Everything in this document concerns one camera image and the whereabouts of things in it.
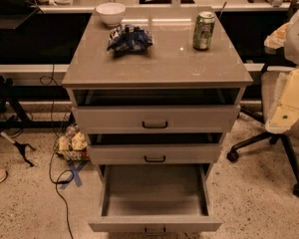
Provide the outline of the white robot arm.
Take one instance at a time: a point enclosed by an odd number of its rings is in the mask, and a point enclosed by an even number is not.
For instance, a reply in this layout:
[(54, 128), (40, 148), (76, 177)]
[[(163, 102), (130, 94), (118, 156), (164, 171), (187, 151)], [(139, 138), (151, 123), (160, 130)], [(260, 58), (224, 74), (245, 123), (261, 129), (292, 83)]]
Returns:
[(299, 120), (299, 9), (290, 20), (265, 39), (267, 48), (284, 49), (284, 57), (294, 67), (280, 70), (265, 127), (284, 133)]

